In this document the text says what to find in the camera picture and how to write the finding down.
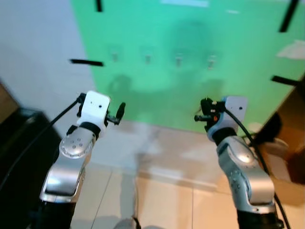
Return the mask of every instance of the tile floor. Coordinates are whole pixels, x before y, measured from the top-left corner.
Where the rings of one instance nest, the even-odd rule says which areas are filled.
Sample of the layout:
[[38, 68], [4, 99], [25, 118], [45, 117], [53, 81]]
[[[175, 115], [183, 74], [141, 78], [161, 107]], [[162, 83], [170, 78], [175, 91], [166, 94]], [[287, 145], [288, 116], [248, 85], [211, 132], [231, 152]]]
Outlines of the tile floor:
[[[90, 163], [72, 229], [112, 229], [134, 213], [134, 175]], [[225, 179], [208, 192], [146, 178], [137, 179], [138, 217], [143, 229], [237, 229]], [[304, 206], [285, 206], [292, 228], [305, 228]]]

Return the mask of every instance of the green wall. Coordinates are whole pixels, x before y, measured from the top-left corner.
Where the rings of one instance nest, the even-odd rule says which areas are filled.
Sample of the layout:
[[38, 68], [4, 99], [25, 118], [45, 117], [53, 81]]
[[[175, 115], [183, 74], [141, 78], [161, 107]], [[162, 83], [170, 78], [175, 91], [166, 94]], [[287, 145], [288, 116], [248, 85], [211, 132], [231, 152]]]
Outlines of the green wall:
[[94, 0], [72, 4], [88, 58], [105, 64], [92, 67], [97, 89], [112, 97], [113, 112], [127, 103], [125, 120], [202, 131], [193, 115], [203, 97], [242, 95], [249, 99], [245, 123], [263, 124], [291, 89], [271, 82], [272, 75], [299, 79], [305, 69], [302, 60], [276, 57], [305, 40], [303, 4], [289, 31], [278, 33], [289, 1], [211, 0], [207, 8], [102, 2], [102, 13]]

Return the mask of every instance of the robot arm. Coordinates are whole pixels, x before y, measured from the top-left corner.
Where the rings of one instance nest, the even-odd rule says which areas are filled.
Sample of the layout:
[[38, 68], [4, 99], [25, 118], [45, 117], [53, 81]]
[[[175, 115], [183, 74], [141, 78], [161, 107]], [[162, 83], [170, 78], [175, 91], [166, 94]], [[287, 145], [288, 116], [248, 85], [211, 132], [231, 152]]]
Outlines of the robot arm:
[[93, 146], [106, 131], [108, 121], [118, 125], [124, 115], [125, 103], [121, 104], [116, 117], [109, 115], [109, 104], [108, 96], [94, 91], [86, 94], [78, 114], [78, 126], [72, 126], [61, 140], [59, 156], [48, 171], [32, 229], [70, 228]]
[[242, 138], [236, 136], [237, 124], [224, 112], [235, 114], [242, 121], [247, 100], [229, 96], [220, 102], [201, 101], [204, 116], [195, 121], [205, 121], [209, 139], [217, 144], [218, 162], [226, 174], [237, 209], [241, 229], [279, 229], [283, 222], [276, 217], [274, 185], [260, 168], [256, 155]]

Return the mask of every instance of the white wall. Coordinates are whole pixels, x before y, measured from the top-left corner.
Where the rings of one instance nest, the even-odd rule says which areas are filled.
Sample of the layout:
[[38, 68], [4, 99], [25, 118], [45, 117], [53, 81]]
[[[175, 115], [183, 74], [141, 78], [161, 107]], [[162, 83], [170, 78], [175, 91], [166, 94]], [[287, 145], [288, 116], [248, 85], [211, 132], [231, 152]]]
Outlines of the white wall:
[[[0, 31], [0, 79], [22, 106], [52, 119], [95, 88], [89, 67], [68, 61], [86, 59], [70, 1], [1, 1]], [[56, 124], [61, 135], [77, 109]], [[215, 149], [204, 134], [122, 122], [97, 142], [92, 161], [213, 188], [221, 175]]]

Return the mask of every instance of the black cable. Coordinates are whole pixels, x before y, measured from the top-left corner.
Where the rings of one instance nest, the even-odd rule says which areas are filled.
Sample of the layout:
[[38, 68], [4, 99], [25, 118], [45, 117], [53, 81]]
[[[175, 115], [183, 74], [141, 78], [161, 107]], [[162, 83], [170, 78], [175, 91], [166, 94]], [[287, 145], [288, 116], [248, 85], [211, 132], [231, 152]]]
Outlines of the black cable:
[[[267, 165], [266, 165], [266, 162], [265, 162], [265, 160], [264, 160], [264, 158], [263, 158], [263, 156], [262, 156], [260, 150], [258, 149], [257, 144], [254, 142], [253, 138], [251, 137], [251, 134], [247, 131], [247, 129], [245, 128], [245, 126], [238, 120], [238, 118], [237, 118], [234, 114], [232, 114], [232, 113], [231, 113], [229, 110], [227, 110], [226, 108], [225, 108], [224, 111], [225, 111], [231, 118], [233, 118], [233, 120], [234, 120], [234, 121], [240, 126], [240, 128], [244, 131], [244, 133], [246, 134], [247, 138], [250, 140], [250, 142], [251, 142], [251, 144], [252, 144], [252, 147], [254, 148], [254, 150], [255, 150], [255, 152], [256, 152], [256, 154], [257, 154], [257, 156], [258, 156], [260, 162], [262, 163], [263, 168], [264, 168], [264, 171], [265, 171], [268, 175], [270, 175], [270, 172], [269, 172], [269, 170], [268, 170], [268, 167], [267, 167]], [[284, 210], [284, 208], [283, 208], [283, 206], [282, 206], [282, 204], [281, 204], [281, 201], [280, 201], [280, 199], [279, 199], [279, 197], [277, 196], [276, 193], [274, 193], [274, 199], [275, 199], [275, 201], [277, 202], [277, 204], [278, 204], [278, 206], [279, 206], [279, 208], [280, 208], [280, 210], [281, 210], [281, 213], [282, 213], [282, 216], [283, 216], [283, 218], [284, 218], [285, 225], [286, 225], [287, 229], [291, 229], [291, 228], [290, 228], [290, 225], [289, 225], [289, 222], [288, 222], [287, 215], [286, 215], [286, 213], [285, 213], [285, 210]]]
[[25, 153], [28, 151], [28, 149], [47, 131], [49, 130], [54, 123], [56, 123], [64, 114], [66, 114], [71, 108], [73, 108], [77, 103], [81, 103], [82, 98], [79, 96], [70, 106], [68, 106], [64, 111], [62, 111], [59, 115], [57, 115], [45, 128], [43, 128], [36, 137], [24, 148], [24, 150], [19, 154], [19, 156], [16, 158], [16, 160], [13, 162], [13, 164], [10, 166], [8, 172], [6, 173], [4, 179], [1, 182], [0, 185], [0, 192], [2, 191], [5, 183], [7, 182], [10, 173], [13, 171], [14, 167], [17, 165], [17, 163], [20, 161], [20, 159], [25, 155]]

